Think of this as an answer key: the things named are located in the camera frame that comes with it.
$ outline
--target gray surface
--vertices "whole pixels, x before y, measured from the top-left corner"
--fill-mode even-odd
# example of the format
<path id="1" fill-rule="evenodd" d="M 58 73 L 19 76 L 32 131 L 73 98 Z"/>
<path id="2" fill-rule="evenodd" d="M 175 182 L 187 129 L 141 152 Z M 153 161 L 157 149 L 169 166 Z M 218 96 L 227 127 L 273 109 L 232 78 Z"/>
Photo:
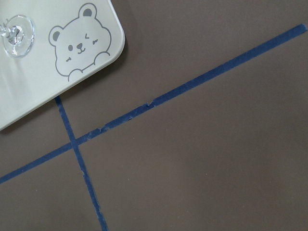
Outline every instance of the gray surface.
<path id="1" fill-rule="evenodd" d="M 61 95 L 76 137 L 308 15 L 305 0 L 113 5 L 123 54 Z M 305 33 L 81 145 L 109 229 L 305 231 L 307 41 Z M 51 101 L 0 132 L 0 176 L 67 142 Z M 4 230 L 100 230 L 72 151 L 1 184 L 0 205 Z"/>
<path id="2" fill-rule="evenodd" d="M 100 230 L 74 153 L 0 185 L 1 230 Z"/>
<path id="3" fill-rule="evenodd" d="M 307 38 L 83 144 L 110 230 L 306 230 Z"/>

